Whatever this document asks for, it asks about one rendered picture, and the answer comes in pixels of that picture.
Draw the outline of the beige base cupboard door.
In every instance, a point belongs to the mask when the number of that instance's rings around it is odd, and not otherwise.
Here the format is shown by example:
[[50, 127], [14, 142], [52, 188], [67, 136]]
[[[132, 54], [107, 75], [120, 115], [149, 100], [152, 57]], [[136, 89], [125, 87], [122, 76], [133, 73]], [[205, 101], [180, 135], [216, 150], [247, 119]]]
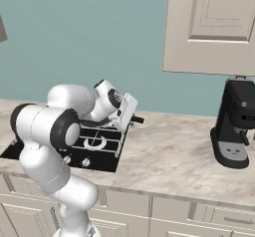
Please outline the beige base cupboard door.
[[172, 221], [150, 220], [149, 237], [231, 237], [229, 230]]
[[55, 228], [41, 209], [6, 203], [2, 208], [19, 237], [53, 237]]
[[125, 223], [94, 218], [91, 221], [100, 231], [101, 237], [128, 237], [128, 226]]

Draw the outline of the beige wall cupboard door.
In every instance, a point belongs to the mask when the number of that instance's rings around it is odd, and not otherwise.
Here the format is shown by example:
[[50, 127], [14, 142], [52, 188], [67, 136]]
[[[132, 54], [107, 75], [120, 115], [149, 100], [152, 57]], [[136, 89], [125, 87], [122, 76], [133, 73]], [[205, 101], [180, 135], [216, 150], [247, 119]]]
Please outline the beige wall cupboard door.
[[255, 0], [167, 0], [162, 69], [255, 76]]

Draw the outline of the black hob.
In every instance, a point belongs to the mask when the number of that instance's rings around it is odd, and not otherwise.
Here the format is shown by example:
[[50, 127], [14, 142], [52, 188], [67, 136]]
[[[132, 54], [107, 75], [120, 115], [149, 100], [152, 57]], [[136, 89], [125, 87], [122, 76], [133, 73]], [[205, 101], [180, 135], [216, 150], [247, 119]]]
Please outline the black hob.
[[[73, 167], [116, 171], [127, 134], [112, 126], [85, 126], [70, 111], [51, 117], [43, 112], [17, 115], [10, 124], [16, 141], [1, 156], [18, 159], [23, 171], [39, 182], [69, 177]], [[82, 166], [85, 158], [91, 162], [87, 167]]]

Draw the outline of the beige wall cupboard corner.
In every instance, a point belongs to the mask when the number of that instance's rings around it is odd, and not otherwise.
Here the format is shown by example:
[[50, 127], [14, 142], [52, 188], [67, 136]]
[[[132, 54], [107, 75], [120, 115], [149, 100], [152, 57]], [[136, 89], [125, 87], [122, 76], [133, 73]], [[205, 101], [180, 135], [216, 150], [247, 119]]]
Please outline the beige wall cupboard corner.
[[2, 17], [0, 15], [0, 43], [8, 39]]

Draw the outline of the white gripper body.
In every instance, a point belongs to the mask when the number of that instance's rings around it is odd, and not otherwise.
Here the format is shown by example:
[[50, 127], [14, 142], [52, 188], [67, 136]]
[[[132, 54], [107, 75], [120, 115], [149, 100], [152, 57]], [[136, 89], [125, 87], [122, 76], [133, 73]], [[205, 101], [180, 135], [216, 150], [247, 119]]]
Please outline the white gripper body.
[[131, 94], [125, 93], [122, 98], [121, 107], [118, 110], [118, 118], [116, 127], [118, 130], [125, 132], [131, 117], [133, 116], [137, 107], [137, 100]]

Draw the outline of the black coffee machine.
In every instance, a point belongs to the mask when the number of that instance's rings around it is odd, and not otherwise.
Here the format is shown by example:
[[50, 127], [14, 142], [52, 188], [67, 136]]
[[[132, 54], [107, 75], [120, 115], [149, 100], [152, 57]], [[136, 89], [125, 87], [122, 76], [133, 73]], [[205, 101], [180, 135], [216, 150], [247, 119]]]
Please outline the black coffee machine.
[[210, 138], [215, 159], [223, 166], [244, 169], [249, 165], [247, 132], [255, 129], [255, 83], [246, 77], [229, 78]]

